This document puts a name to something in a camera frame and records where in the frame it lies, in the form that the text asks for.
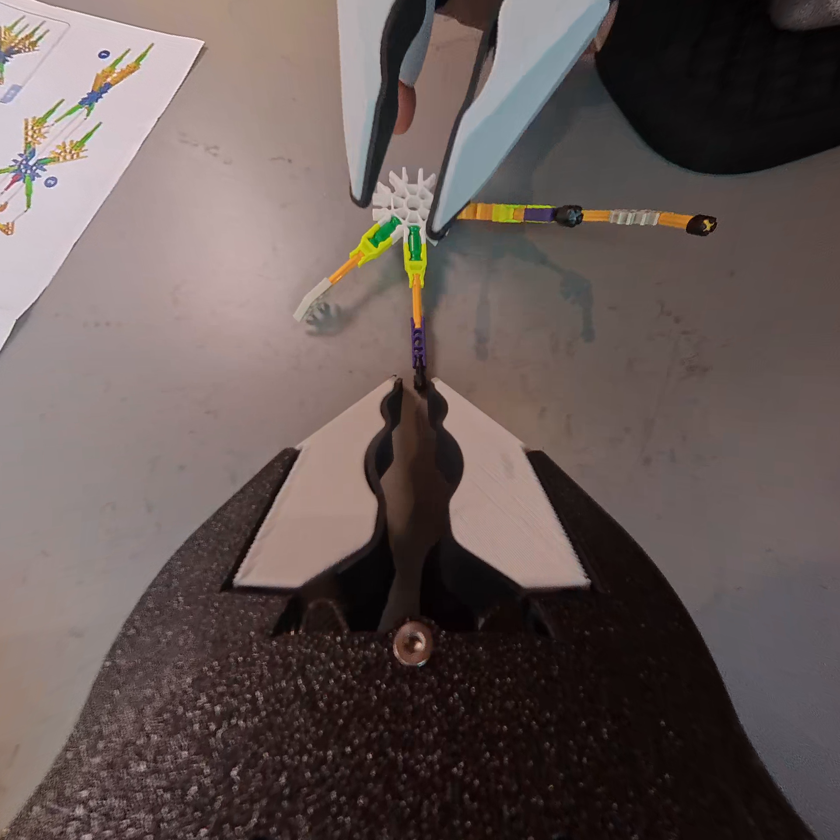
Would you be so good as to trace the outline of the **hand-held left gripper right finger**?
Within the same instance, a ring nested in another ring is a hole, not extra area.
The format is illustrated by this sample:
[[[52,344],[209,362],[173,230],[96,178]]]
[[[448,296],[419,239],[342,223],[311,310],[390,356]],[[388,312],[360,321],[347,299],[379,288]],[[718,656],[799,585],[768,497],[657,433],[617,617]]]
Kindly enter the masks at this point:
[[[587,589],[589,576],[537,477],[525,444],[433,379],[442,432],[455,441],[449,519],[455,541],[527,592]]]

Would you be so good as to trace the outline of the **toy construction model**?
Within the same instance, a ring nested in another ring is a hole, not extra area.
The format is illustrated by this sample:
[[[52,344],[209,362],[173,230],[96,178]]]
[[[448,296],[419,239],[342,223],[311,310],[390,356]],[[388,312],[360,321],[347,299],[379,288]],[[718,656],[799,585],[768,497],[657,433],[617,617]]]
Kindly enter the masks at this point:
[[[418,170],[411,181],[407,170],[391,172],[389,183],[377,183],[373,195],[373,225],[362,235],[347,260],[331,275],[323,278],[301,300],[293,317],[297,322],[313,326],[327,311],[326,296],[351,271],[382,257],[399,245],[403,267],[412,293],[410,318],[414,387],[422,392],[427,387],[427,342],[423,289],[427,270],[427,222],[431,217],[436,175]],[[504,203],[468,203],[456,216],[457,221],[489,224],[556,224],[576,228],[583,224],[611,224],[636,227],[664,227],[682,230],[688,235],[706,237],[718,227],[718,220],[709,215],[694,216],[665,213],[652,209],[590,209],[578,205],[538,205]]]

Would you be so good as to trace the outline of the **grey desk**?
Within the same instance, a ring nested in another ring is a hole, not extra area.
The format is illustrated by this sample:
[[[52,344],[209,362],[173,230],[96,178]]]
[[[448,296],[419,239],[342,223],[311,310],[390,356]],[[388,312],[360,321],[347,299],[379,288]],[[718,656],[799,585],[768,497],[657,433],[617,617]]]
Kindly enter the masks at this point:
[[[390,375],[386,621],[440,522],[399,249],[339,283],[327,332],[292,317],[371,222],[335,2],[67,5],[205,50],[2,350],[2,827],[163,563]],[[428,359],[657,563],[773,777],[838,838],[838,150],[681,170],[584,58],[481,199],[717,216],[708,238],[466,224],[430,259]]]

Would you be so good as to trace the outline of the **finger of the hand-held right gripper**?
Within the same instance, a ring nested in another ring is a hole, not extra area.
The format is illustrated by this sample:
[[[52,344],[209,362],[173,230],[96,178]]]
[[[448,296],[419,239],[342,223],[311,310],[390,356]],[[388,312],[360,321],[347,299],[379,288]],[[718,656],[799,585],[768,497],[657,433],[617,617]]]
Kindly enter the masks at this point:
[[[441,239],[584,54],[608,1],[504,1],[482,39],[437,179],[427,236]]]
[[[343,136],[350,194],[372,203],[397,115],[403,58],[413,38],[433,27],[434,1],[338,1]]]

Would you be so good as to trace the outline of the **black padded cushion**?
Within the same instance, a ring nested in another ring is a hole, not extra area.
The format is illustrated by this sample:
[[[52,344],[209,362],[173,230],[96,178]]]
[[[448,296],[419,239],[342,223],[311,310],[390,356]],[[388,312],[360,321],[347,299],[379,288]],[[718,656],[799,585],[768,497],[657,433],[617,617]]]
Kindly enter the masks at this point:
[[[595,65],[639,137],[693,172],[839,144],[838,2],[616,2]]]

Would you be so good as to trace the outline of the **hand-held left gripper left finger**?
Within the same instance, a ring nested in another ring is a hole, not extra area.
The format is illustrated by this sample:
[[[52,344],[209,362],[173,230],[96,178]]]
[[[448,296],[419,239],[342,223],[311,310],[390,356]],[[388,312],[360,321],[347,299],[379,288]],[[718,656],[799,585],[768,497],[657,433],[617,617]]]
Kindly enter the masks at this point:
[[[385,520],[382,477],[402,401],[403,382],[390,377],[297,446],[234,588],[294,591],[372,545]]]

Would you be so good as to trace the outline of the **toy instruction sheet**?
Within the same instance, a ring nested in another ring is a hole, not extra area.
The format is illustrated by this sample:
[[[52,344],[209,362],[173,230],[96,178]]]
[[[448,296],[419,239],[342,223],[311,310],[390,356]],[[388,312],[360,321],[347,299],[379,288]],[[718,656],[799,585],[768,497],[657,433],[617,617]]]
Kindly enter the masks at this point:
[[[2,345],[203,46],[43,2],[1,2]]]

